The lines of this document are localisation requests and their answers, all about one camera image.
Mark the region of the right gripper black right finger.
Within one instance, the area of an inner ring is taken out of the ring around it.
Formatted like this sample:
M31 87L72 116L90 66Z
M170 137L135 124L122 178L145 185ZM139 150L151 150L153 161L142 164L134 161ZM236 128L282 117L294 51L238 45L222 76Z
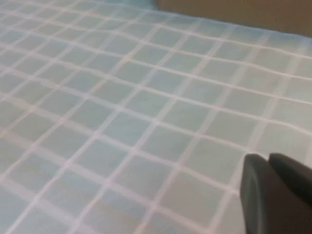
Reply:
M311 218L312 170L279 153L270 154L269 165L269 217Z

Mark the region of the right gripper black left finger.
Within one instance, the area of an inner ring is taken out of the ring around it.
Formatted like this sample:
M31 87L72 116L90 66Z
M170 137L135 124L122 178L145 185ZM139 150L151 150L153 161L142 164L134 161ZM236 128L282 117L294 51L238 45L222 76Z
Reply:
M244 158L240 185L245 230L248 234L310 234L312 218L269 217L269 159L257 154Z

